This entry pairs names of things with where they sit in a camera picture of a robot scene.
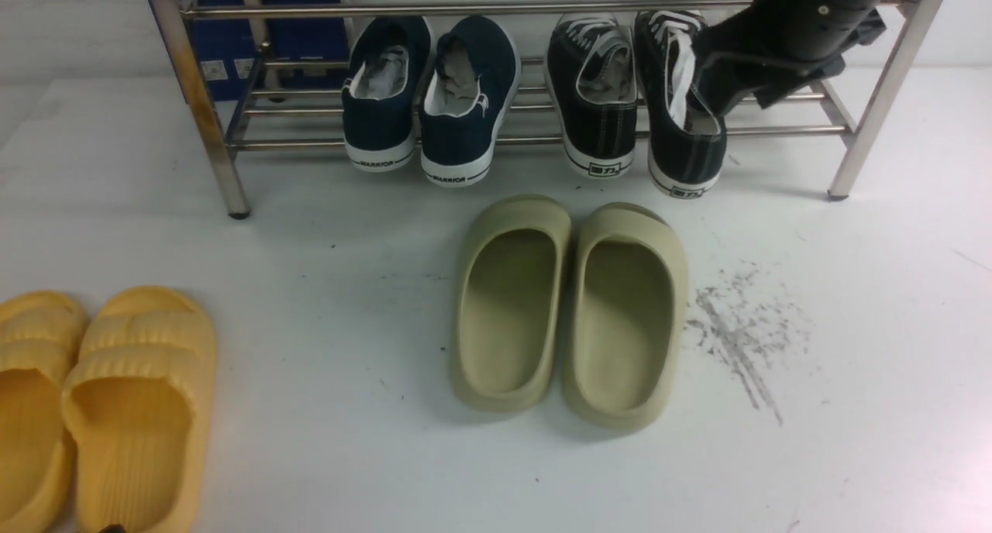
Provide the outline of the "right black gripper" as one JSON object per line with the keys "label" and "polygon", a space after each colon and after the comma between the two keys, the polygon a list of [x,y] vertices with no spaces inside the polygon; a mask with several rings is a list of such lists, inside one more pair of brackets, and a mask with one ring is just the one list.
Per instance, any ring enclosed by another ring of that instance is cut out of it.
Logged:
{"label": "right black gripper", "polygon": [[872,43],[881,0],[752,0],[694,38],[697,96],[691,106],[726,116],[748,95],[762,108],[841,74],[843,54]]}

